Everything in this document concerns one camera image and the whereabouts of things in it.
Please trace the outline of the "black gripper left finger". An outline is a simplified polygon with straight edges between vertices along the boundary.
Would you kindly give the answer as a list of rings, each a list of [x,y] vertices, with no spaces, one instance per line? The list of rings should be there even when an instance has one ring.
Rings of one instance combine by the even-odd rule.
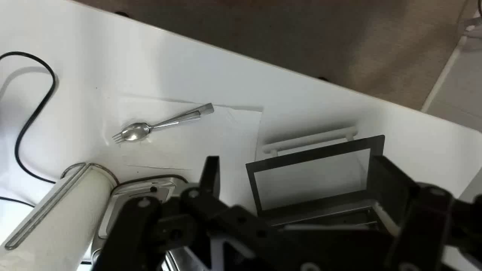
[[[208,157],[199,181],[199,187],[204,193],[213,198],[220,196],[220,158]]]

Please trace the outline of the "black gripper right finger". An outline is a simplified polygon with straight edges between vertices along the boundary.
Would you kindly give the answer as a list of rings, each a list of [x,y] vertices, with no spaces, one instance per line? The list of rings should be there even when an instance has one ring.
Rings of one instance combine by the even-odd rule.
[[[369,192],[375,214],[390,235],[398,235],[418,184],[389,158],[375,155],[369,164]]]

